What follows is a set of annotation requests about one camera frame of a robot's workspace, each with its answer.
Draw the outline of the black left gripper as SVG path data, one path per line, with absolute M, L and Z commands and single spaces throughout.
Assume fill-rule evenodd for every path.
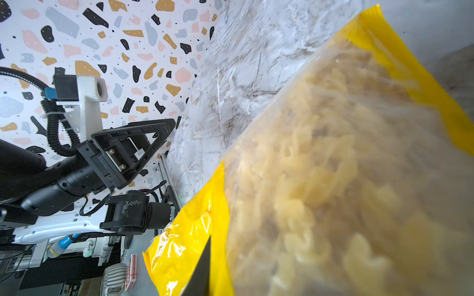
M 132 122 L 92 134 L 78 150 L 107 188 L 123 189 L 144 169 L 175 126 L 171 118 Z

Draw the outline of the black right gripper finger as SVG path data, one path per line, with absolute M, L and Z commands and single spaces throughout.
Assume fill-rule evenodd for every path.
M 181 296 L 208 296 L 211 269 L 211 237 L 209 237 L 195 270 Z

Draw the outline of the yellow pasta bag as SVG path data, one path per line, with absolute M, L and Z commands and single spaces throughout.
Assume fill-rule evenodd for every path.
M 209 296 L 471 296 L 473 122 L 366 9 L 144 253 L 160 295 L 181 295 L 209 237 Z

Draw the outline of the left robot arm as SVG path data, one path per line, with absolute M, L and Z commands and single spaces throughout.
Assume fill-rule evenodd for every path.
M 77 154 L 45 159 L 1 142 L 1 244 L 56 237 L 131 236 L 162 229 L 178 213 L 159 187 L 130 190 L 174 130 L 173 119 L 133 122 L 94 133 Z

